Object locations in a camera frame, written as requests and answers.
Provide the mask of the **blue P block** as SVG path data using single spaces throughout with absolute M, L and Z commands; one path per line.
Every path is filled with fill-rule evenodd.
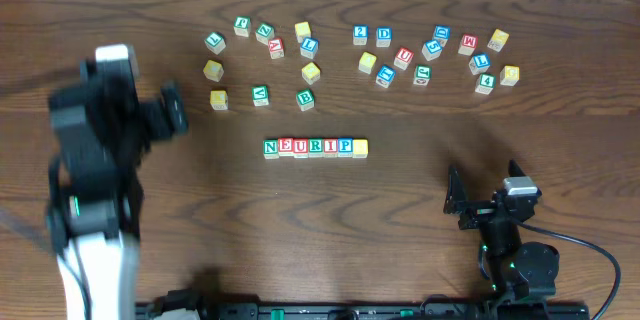
M 353 156 L 353 138 L 338 139 L 338 156 L 351 158 Z

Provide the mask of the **green 4 block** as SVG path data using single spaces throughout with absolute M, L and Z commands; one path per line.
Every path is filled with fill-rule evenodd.
M 490 94 L 496 85 L 496 77 L 488 73 L 481 73 L 476 81 L 475 92 L 483 95 Z

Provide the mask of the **green R block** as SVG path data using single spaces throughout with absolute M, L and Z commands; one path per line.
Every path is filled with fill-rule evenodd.
M 308 144 L 310 158 L 324 157 L 324 140 L 322 138 L 310 138 Z

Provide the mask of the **red E block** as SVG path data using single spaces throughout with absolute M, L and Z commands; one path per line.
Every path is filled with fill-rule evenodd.
M 293 157 L 293 138 L 278 138 L 278 154 L 281 157 Z

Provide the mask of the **yellow S block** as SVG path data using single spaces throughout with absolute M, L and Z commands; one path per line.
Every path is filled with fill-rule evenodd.
M 369 143 L 367 139 L 353 140 L 353 158 L 367 158 L 369 153 Z

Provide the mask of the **blue D block right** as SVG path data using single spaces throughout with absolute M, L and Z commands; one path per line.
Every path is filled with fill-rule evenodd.
M 442 47 L 445 47 L 451 34 L 448 26 L 436 25 L 434 28 L 432 39 L 437 41 Z

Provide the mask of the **red I block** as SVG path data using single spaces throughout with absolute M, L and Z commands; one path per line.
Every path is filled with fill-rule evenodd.
M 324 138 L 323 139 L 323 156 L 325 158 L 335 158 L 339 154 L 338 139 L 337 138 Z

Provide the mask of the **blue T block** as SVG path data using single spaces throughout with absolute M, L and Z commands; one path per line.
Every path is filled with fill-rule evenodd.
M 395 76 L 396 71 L 392 67 L 383 65 L 376 75 L 375 83 L 383 88 L 388 88 L 394 81 Z

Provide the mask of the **yellow K block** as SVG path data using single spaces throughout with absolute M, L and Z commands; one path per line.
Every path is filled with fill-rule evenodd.
M 210 105 L 215 111 L 229 109 L 229 98 L 225 90 L 212 90 L 210 92 Z

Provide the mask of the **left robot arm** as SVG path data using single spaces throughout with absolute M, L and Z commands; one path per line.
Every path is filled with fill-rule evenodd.
M 48 170 L 46 222 L 70 319 L 133 319 L 144 192 L 137 176 L 152 143 L 188 130 L 169 84 L 139 101 L 128 83 L 84 83 L 49 98 L 60 152 Z

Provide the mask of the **green N block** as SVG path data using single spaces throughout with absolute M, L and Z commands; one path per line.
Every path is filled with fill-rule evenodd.
M 276 139 L 264 140 L 262 149 L 265 159 L 278 159 L 280 157 L 278 141 Z

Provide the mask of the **green B block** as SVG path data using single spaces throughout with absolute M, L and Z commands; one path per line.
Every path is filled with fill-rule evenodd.
M 301 111 L 307 111 L 315 106 L 315 97 L 310 89 L 296 93 L 296 102 Z

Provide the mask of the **green Z block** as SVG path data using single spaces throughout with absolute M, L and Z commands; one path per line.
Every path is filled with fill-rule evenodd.
M 267 45 L 275 36 L 274 27 L 267 23 L 261 23 L 255 31 L 255 36 L 258 42 Z

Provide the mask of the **green J block right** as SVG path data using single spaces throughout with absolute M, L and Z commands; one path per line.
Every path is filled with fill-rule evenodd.
M 413 84 L 427 86 L 431 80 L 432 69 L 428 65 L 417 65 L 414 71 Z

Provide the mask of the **red u block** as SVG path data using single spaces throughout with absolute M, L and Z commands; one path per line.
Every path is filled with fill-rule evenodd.
M 309 140 L 307 138 L 293 139 L 293 154 L 296 159 L 309 157 Z
M 401 70 L 406 70 L 414 58 L 414 52 L 405 47 L 400 47 L 394 57 L 393 65 Z

